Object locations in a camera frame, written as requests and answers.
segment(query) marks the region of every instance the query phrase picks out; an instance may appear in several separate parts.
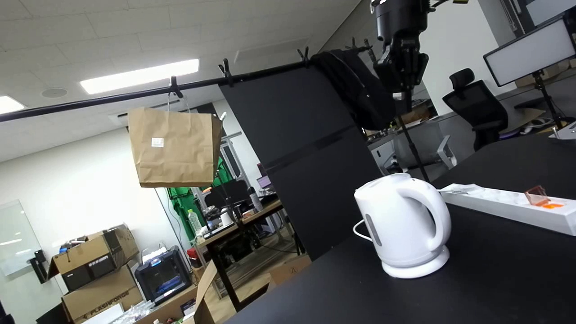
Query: cable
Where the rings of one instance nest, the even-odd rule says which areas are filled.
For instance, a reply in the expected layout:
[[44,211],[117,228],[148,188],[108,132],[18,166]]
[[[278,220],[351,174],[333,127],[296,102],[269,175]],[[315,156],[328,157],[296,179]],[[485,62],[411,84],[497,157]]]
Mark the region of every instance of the cable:
[[[413,91],[409,91],[409,93],[405,94],[405,111],[407,111],[407,112],[413,111]],[[398,116],[396,120],[398,120],[398,123],[400,123],[400,127],[402,127],[402,132],[404,132],[405,139],[409,141],[411,152],[413,152],[413,156],[414,156],[414,159],[416,159],[416,165],[418,165],[418,170],[420,170],[422,177],[425,179],[425,183],[431,183],[429,174],[427,174],[427,170],[425,170],[425,165],[422,163],[420,154],[418,154],[418,148],[414,147],[413,138],[411,138],[411,134],[409,134],[409,129],[407,129],[405,123],[402,121],[402,116]]]
[[373,238],[364,237],[364,235],[359,233],[359,228],[360,228],[362,224],[366,224],[366,220],[359,222],[359,224],[353,228],[355,237],[364,238],[366,242],[373,242]]

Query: computer monitor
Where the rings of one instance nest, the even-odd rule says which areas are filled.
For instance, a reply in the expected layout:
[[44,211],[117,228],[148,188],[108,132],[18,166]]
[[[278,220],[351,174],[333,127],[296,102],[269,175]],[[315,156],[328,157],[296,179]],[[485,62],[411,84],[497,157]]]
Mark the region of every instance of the computer monitor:
[[243,181],[231,181],[213,188],[211,195],[207,197],[207,204],[213,204],[218,210],[225,208],[227,204],[238,206],[242,202],[251,202],[251,193],[247,183]]
[[573,35],[564,19],[515,40],[485,57],[499,87],[539,73],[576,55]]
[[528,17],[531,21],[533,26],[540,26],[562,13],[566,13],[567,10],[575,8],[576,0],[531,0],[528,4],[519,4],[519,12],[522,12],[522,8],[528,12]]

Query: brown paper bag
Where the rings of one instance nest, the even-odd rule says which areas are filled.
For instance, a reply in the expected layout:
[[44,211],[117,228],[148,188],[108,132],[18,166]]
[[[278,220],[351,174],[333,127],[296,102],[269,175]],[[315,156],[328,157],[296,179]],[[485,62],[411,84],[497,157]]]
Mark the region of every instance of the brown paper bag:
[[137,109],[128,114],[143,188],[207,188],[215,181],[222,123],[209,114]]

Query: kettle lid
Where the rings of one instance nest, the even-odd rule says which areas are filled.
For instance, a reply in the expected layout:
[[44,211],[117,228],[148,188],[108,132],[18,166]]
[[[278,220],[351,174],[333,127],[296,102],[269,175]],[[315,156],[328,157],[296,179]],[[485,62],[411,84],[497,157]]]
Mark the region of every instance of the kettle lid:
[[364,184],[362,188],[357,190],[355,197],[357,199],[378,199],[382,197],[384,192],[396,190],[396,186],[413,181],[409,174],[393,174],[380,177],[377,181],[371,181]]

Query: white kettle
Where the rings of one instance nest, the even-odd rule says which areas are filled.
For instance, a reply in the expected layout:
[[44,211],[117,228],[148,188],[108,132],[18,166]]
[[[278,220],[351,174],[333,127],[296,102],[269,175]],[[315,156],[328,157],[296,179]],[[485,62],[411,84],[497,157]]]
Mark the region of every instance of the white kettle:
[[355,235],[375,244],[391,278],[423,278],[447,265],[452,222],[436,188],[396,174],[359,188],[355,199],[371,238],[357,231],[364,222]]

